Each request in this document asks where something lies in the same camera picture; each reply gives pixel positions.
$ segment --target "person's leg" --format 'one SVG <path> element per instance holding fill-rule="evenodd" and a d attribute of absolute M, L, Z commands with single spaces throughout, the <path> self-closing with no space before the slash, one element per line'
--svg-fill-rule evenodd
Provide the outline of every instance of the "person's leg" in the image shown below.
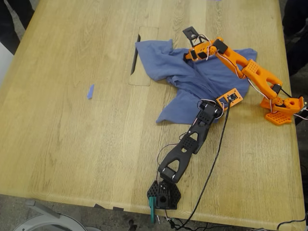
<path fill-rule="evenodd" d="M 289 75 L 294 75 L 308 63 L 308 33 L 287 52 Z"/>
<path fill-rule="evenodd" d="M 306 18 L 308 18 L 308 0 L 288 0 L 282 20 L 284 34 L 291 36 L 299 32 L 305 27 Z"/>
<path fill-rule="evenodd" d="M 13 10 L 17 13 L 22 25 L 26 29 L 33 16 L 34 10 L 29 0 L 7 0 Z"/>
<path fill-rule="evenodd" d="M 19 38 L 14 29 L 12 16 L 3 0 L 0 0 L 0 42 L 15 54 Z"/>

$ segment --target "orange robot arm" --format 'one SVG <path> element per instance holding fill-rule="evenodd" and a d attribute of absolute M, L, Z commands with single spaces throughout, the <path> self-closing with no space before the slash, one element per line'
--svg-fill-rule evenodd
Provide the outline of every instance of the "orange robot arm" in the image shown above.
<path fill-rule="evenodd" d="M 248 78 L 248 80 L 252 80 L 260 89 L 260 92 L 265 96 L 261 102 L 261 107 L 270 109 L 270 113 L 265 115 L 267 120 L 276 125 L 290 123 L 293 114 L 305 108 L 303 97 L 298 99 L 288 98 L 285 100 L 278 97 L 282 88 L 282 81 L 271 72 L 259 66 L 255 61 L 247 60 L 245 57 L 233 51 L 223 43 L 222 38 L 217 38 L 215 41 L 208 40 L 206 37 L 197 34 L 196 31 L 193 30 L 193 27 L 189 27 L 183 31 L 192 44 L 188 53 L 184 55 L 184 60 L 207 60 L 210 55 L 216 55 L 238 78 Z M 200 43 L 194 45 L 190 38 L 193 37 L 193 35 L 195 35 L 195 38 L 201 37 L 207 41 L 202 41 L 200 39 Z"/>

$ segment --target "crumpled fabric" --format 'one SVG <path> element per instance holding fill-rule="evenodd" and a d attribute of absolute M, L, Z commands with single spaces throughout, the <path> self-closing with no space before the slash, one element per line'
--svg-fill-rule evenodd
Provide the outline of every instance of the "crumpled fabric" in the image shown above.
<path fill-rule="evenodd" d="M 149 40 L 136 42 L 138 55 L 148 76 L 155 80 L 166 79 L 177 89 L 176 97 L 160 113 L 157 123 L 168 120 L 178 124 L 192 124 L 199 112 L 200 99 L 215 100 L 222 94 L 236 88 L 242 97 L 248 91 L 249 83 L 239 79 L 216 56 L 207 61 L 183 61 L 188 49 L 173 49 L 172 40 Z M 236 50 L 247 60 L 256 60 L 253 49 Z"/>

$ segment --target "floor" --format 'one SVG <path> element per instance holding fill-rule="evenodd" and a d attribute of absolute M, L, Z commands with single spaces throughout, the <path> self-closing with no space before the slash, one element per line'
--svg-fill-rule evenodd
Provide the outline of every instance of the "floor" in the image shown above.
<path fill-rule="evenodd" d="M 31 0 L 33 8 L 35 9 L 39 0 Z M 284 8 L 286 0 L 279 0 L 281 9 Z M 11 10 L 15 28 L 18 36 L 21 38 L 24 34 L 24 30 L 21 23 L 18 20 L 17 15 Z M 303 68 L 299 73 L 290 77 L 292 95 L 298 97 L 303 95 L 308 99 L 308 65 Z M 308 167 L 308 122 L 303 121 L 296 127 L 297 138 L 298 138 L 298 148 L 300 154 L 301 164 Z M 85 226 L 93 226 L 102 231 L 127 231 L 129 230 L 128 221 L 133 219 L 135 224 L 138 225 L 137 230 L 143 231 L 158 231 L 158 230 L 169 230 L 170 225 L 166 222 L 163 217 L 160 218 L 161 225 L 151 224 L 149 215 L 136 214 L 129 212 L 113 211 L 100 208 L 90 208 L 75 205 L 65 205 L 60 203 L 52 202 L 41 202 L 42 204 L 52 208 L 54 211 L 70 215 L 74 218 L 79 218 L 81 223 Z M 27 220 L 28 218 L 34 216 L 36 212 L 24 206 L 25 199 L 0 195 L 0 230 L 12 231 L 14 228 Z M 204 226 L 203 222 L 191 221 L 189 226 L 191 228 L 197 228 Z M 209 224 L 208 227 L 216 226 L 215 224 Z M 213 228 L 213 231 L 246 231 L 249 228 L 244 227 L 219 227 Z"/>

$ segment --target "wooden table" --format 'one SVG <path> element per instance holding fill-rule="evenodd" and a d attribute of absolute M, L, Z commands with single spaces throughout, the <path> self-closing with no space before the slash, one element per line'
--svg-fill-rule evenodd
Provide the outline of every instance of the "wooden table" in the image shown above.
<path fill-rule="evenodd" d="M 157 153 L 189 126 L 155 123 L 177 90 L 150 80 L 139 60 L 130 75 L 134 42 L 139 33 L 189 47 L 188 26 L 233 49 L 255 49 L 290 92 L 277 0 L 41 0 L 0 89 L 0 193 L 150 213 Z M 193 219 L 276 229 L 303 218 L 295 126 L 265 120 L 261 99 L 250 88 L 232 108 Z M 170 216 L 191 213 L 222 125 L 212 125 L 193 155 Z"/>

